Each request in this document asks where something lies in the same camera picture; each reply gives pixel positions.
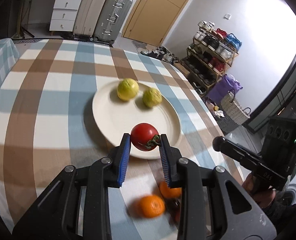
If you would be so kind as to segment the person's right hand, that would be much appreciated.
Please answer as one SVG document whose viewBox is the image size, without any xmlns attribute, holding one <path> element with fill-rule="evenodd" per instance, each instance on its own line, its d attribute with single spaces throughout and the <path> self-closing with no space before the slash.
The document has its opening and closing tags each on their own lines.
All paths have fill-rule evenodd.
<svg viewBox="0 0 296 240">
<path fill-rule="evenodd" d="M 269 207 L 276 197 L 276 191 L 272 188 L 269 188 L 265 191 L 261 190 L 258 193 L 255 193 L 254 177 L 251 173 L 243 182 L 242 187 L 262 209 Z"/>
</svg>

